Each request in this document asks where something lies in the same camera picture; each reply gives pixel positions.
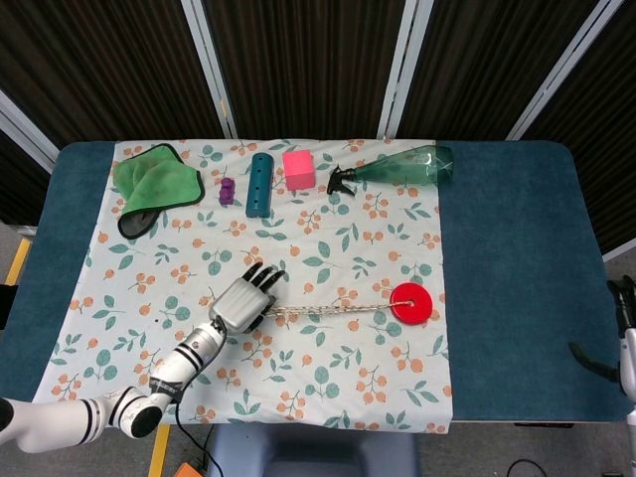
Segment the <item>teal block with holes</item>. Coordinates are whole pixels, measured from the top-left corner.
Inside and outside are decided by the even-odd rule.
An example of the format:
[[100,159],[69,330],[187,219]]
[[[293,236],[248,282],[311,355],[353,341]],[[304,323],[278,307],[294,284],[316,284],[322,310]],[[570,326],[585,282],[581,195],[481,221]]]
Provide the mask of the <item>teal block with holes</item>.
[[249,218],[268,218],[271,214],[271,179],[274,172],[274,160],[269,154],[259,152],[251,158],[249,188],[245,215]]

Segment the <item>robotic hand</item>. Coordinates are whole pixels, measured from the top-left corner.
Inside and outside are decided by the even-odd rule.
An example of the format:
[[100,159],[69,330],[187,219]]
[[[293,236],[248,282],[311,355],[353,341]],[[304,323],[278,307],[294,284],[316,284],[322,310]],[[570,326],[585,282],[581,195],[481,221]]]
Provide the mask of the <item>robotic hand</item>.
[[267,290],[284,271],[261,264],[237,279],[210,308],[203,323],[164,359],[150,377],[150,396],[131,386],[100,397],[33,404],[0,397],[0,445],[16,439],[25,452],[44,452],[97,439],[106,427],[133,438],[159,424],[166,406],[179,402],[192,380],[216,357],[228,334],[253,330],[275,301]]

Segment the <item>table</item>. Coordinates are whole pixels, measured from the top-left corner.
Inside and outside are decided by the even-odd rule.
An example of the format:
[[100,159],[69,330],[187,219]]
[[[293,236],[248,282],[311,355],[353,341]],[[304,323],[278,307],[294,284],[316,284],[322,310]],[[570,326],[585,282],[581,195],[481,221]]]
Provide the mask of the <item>table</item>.
[[[438,141],[457,420],[603,421],[630,408],[570,355],[615,363],[613,303],[572,158],[551,142]],[[75,143],[54,171],[0,344],[0,396],[29,400],[51,356],[94,227],[113,142]]]

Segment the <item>blue table surface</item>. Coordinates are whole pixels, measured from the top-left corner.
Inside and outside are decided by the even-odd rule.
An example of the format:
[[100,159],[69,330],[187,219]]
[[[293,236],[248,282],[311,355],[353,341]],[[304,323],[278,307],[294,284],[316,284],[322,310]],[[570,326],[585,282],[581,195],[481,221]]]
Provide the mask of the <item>blue table surface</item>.
[[[569,151],[551,142],[439,141],[454,418],[618,420],[619,387],[568,341],[616,363],[613,303]],[[60,154],[0,343],[0,396],[30,400],[62,326],[95,225],[114,142]]]

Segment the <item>black curtain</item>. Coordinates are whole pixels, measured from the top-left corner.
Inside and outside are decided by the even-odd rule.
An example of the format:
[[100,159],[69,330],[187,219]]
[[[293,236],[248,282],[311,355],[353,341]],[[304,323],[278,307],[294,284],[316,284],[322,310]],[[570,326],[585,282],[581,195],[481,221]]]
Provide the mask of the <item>black curtain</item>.
[[223,137],[176,0],[4,0],[0,71],[59,147]]
[[595,5],[436,1],[397,137],[505,139]]
[[636,238],[636,2],[614,14],[524,139],[572,151],[603,252]]
[[36,226],[44,207],[49,174],[0,131],[0,221]]
[[376,137],[403,0],[206,6],[240,137]]

